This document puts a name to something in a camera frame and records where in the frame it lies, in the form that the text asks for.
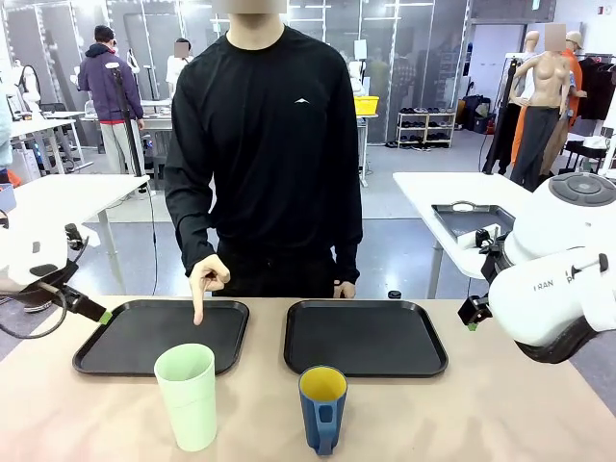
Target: cup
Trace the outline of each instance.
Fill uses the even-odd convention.
[[[186,344],[167,350],[154,364],[177,446],[187,452],[206,449],[216,438],[214,360],[206,346]]]
[[[340,437],[347,379],[336,369],[317,366],[299,378],[299,397],[308,446],[317,455],[331,455]]]

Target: black hair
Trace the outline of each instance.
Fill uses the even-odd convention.
[[[178,40],[176,40],[175,42],[176,42],[176,43],[187,43],[187,44],[189,45],[189,51],[191,51],[191,50],[193,49],[193,46],[191,45],[191,43],[190,43],[187,39],[185,39],[185,38],[183,38],[183,37],[180,37],[180,38],[179,38]]]
[[[115,37],[114,31],[107,26],[96,26],[94,29],[94,40],[99,43],[109,43]]]

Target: blue mug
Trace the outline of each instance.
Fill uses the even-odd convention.
[[[309,369],[299,378],[299,397],[308,446],[318,455],[331,455],[340,437],[347,378],[326,366]]]

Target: man in black shirt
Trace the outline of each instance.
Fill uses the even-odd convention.
[[[229,20],[226,37],[178,80],[165,169],[195,324],[207,291],[352,298],[359,277],[357,120],[344,59],[278,14]]]

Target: black pants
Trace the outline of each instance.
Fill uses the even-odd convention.
[[[486,173],[492,171],[496,161],[499,161],[499,174],[504,175],[507,172],[507,167],[511,164],[511,150],[513,139],[516,136],[516,127],[518,126],[521,109],[517,104],[509,103],[502,111],[500,115],[502,119],[499,119],[498,131],[494,135],[488,158],[483,166],[483,171]]]
[[[220,243],[218,257],[231,281],[215,296],[332,298],[334,260],[331,252],[310,256],[268,256]]]
[[[539,186],[543,153],[558,122],[558,108],[530,106],[526,109],[524,134],[511,181],[533,192]]]

